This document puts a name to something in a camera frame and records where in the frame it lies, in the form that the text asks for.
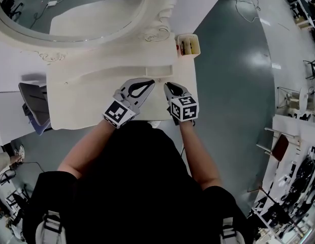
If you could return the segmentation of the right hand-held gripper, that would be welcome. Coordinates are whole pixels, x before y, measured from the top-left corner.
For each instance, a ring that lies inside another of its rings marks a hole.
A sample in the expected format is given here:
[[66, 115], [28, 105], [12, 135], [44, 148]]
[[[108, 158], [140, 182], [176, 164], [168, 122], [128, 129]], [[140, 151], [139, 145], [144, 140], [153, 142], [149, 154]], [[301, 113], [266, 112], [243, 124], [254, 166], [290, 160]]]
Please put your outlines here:
[[192, 121], [198, 118], [199, 104], [186, 87], [178, 83], [166, 82], [164, 92], [169, 104], [167, 110], [176, 126], [180, 122]]

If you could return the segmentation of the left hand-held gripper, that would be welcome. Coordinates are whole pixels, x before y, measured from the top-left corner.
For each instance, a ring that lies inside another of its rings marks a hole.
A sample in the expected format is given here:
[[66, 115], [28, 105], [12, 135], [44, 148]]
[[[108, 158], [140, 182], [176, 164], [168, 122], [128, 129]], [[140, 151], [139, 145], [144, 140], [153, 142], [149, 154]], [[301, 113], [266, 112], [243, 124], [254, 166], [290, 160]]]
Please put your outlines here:
[[116, 129], [133, 120], [140, 113], [139, 107], [144, 103], [155, 86], [149, 78], [127, 80], [121, 89], [117, 89], [112, 101], [102, 113], [103, 119]]

